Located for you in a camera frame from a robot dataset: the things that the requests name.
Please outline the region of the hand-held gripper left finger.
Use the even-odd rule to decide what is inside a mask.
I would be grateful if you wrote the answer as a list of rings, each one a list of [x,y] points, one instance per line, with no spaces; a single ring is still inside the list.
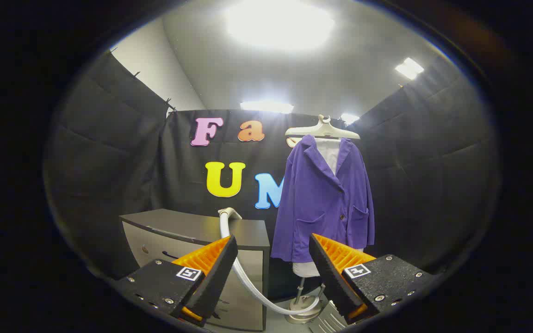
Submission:
[[[238,255],[227,236],[172,262],[153,259],[114,281],[114,289],[154,317],[203,327],[214,315]]]

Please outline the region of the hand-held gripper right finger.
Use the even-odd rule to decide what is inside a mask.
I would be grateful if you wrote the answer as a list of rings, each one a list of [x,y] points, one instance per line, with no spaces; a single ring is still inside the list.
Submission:
[[[319,234],[311,234],[309,253],[324,295],[348,324],[392,311],[436,281],[434,274],[396,255],[375,258]]]

